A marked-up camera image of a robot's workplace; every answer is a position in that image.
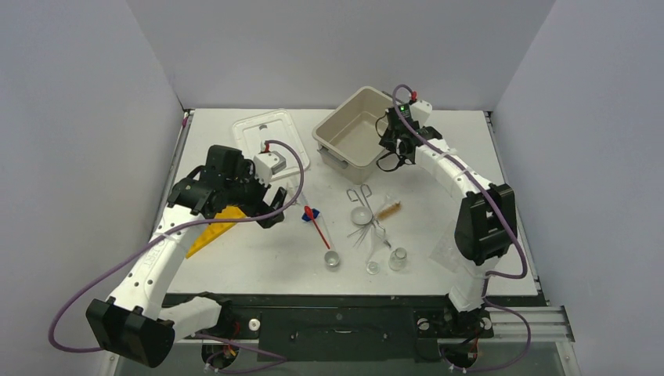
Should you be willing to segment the beige plastic bin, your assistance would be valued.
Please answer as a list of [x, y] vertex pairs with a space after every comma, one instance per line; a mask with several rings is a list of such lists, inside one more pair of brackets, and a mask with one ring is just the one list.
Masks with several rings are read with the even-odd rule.
[[346, 99], [312, 131], [323, 163], [351, 183], [364, 183], [385, 154], [379, 142], [391, 106], [390, 96], [370, 86]]

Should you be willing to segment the yellow test tube rack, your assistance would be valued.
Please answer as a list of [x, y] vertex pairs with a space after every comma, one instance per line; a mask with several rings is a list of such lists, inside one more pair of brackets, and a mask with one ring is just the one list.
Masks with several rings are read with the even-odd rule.
[[[215, 219], [243, 219], [246, 215], [237, 207], [227, 207], [215, 216]], [[230, 230], [236, 223], [234, 222], [220, 222], [210, 224], [201, 235], [194, 241], [186, 254], [189, 259], [198, 251], [209, 245], [213, 240]]]

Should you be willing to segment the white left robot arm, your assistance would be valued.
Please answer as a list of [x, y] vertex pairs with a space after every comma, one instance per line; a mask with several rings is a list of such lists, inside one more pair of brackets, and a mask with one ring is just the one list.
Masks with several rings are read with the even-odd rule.
[[234, 317], [217, 298], [202, 294], [164, 308], [165, 295], [205, 226], [223, 209], [238, 208], [243, 221], [264, 229], [283, 221], [286, 190], [278, 189], [271, 203], [264, 197], [286, 163], [267, 146], [251, 158], [232, 147], [211, 146], [204, 164], [172, 187], [152, 240], [127, 276], [105, 300], [90, 302], [85, 316], [99, 347], [156, 367], [182, 338], [202, 330], [227, 335]]

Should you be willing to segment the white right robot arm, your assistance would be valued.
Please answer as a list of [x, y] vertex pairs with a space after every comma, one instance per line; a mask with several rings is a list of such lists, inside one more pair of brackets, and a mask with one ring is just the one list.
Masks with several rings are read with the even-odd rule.
[[398, 157], [398, 166], [428, 172], [459, 205], [454, 229], [443, 237], [454, 282], [447, 294], [453, 306], [441, 316], [449, 333], [462, 334], [483, 304], [489, 273], [518, 238], [514, 191], [470, 168], [435, 128], [413, 119], [409, 104], [389, 107], [386, 118], [380, 146]]

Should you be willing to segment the graduated cylinder blue base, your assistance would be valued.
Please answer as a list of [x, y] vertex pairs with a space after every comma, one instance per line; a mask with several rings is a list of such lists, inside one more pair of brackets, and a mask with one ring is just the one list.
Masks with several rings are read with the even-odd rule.
[[304, 191], [300, 192], [298, 196], [298, 203], [303, 207], [301, 220], [304, 222], [315, 222], [319, 216], [319, 211], [309, 204]]

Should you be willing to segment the clear glass stirring rod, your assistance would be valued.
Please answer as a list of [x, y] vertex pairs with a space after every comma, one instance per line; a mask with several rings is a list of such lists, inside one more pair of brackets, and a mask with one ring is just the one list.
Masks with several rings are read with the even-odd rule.
[[328, 249], [330, 251], [335, 251], [336, 248], [334, 246], [332, 236], [331, 236], [329, 228], [327, 226], [326, 217], [324, 216], [324, 214], [321, 211], [319, 212], [319, 214], [316, 218], [316, 223], [319, 225], [319, 228], [322, 231], [323, 237], [324, 237], [325, 241], [327, 242]]

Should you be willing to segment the brown test tube brush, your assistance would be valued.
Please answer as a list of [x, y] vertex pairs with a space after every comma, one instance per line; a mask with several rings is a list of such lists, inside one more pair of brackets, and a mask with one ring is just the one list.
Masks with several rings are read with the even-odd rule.
[[372, 214], [373, 214], [372, 222], [370, 224], [366, 225], [366, 226], [357, 226], [358, 229], [355, 232], [350, 233], [348, 235], [348, 237], [351, 237], [355, 233], [360, 233], [358, 239], [353, 244], [353, 247], [357, 248], [363, 242], [363, 240], [367, 237], [367, 234], [370, 232], [371, 226], [373, 224], [377, 224], [379, 226], [382, 226], [381, 221], [385, 220], [385, 219], [389, 218], [390, 216], [393, 216], [395, 213], [399, 212], [401, 210], [401, 207], [402, 207], [401, 202], [396, 201], [395, 203], [392, 203], [392, 204], [383, 205], [378, 210], [377, 213], [374, 213], [373, 211], [371, 211]]

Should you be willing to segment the small glass beaker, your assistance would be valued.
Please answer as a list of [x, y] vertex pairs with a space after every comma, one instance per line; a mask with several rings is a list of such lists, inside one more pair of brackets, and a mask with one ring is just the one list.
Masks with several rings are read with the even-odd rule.
[[324, 262], [327, 268], [336, 268], [340, 264], [340, 255], [336, 251], [329, 250], [324, 254]]

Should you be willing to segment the white evaporating dish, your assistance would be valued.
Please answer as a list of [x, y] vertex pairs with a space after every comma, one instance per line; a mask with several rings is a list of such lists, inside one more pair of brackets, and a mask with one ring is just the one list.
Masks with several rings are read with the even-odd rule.
[[372, 222], [373, 214], [369, 208], [359, 206], [351, 210], [350, 218], [355, 225], [366, 226]]

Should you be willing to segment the white bin lid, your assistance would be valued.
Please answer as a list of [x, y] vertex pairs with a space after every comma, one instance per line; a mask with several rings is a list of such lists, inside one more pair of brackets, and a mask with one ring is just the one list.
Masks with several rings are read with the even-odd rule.
[[264, 142], [269, 144], [271, 151], [285, 157], [286, 168], [275, 174], [272, 181], [291, 176], [298, 178], [301, 170], [310, 165], [295, 123], [286, 110], [274, 110], [236, 122], [233, 124], [233, 137], [237, 148], [249, 161], [260, 151]]

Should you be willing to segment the small glass dish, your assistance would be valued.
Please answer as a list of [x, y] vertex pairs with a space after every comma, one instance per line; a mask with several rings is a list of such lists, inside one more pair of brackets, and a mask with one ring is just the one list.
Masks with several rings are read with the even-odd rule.
[[377, 275], [381, 270], [380, 265], [377, 262], [368, 262], [366, 264], [366, 271], [370, 275]]

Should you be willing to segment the small glass flask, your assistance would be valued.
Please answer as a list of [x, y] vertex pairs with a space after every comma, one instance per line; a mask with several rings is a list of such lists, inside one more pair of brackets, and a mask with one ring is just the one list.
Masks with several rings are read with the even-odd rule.
[[391, 270], [398, 272], [406, 267], [407, 262], [407, 250], [405, 248], [396, 248], [390, 254], [388, 266]]

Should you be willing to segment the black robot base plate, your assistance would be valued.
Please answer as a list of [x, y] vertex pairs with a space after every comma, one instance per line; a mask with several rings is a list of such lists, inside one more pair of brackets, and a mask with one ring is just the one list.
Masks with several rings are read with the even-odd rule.
[[369, 362], [412, 359], [457, 364], [479, 357], [478, 342], [500, 330], [526, 335], [528, 305], [511, 311], [481, 305], [459, 313], [448, 298], [388, 295], [220, 295], [221, 306], [201, 334], [237, 342], [255, 340], [260, 360]]

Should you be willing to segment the aluminium rail frame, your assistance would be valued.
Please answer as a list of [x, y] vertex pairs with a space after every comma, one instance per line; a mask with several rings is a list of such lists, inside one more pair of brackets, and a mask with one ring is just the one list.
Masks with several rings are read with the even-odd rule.
[[[425, 331], [423, 338], [415, 341], [416, 348], [412, 355], [389, 355], [384, 359], [377, 357], [377, 349], [373, 349], [368, 358], [353, 359], [351, 363], [364, 364], [405, 360], [412, 358], [415, 362], [435, 363], [440, 355], [433, 350], [433, 341], [444, 348], [444, 353], [451, 353], [451, 348], [462, 342], [461, 338], [443, 338], [433, 335], [433, 329]], [[478, 345], [480, 355], [474, 366], [467, 371], [482, 367], [496, 367], [499, 372], [515, 369], [525, 362], [546, 343], [556, 345], [559, 362], [564, 363], [564, 355], [571, 351], [576, 341], [572, 331], [567, 310], [564, 306], [526, 306], [505, 307], [497, 309], [489, 307], [485, 312], [482, 324], [482, 335]]]

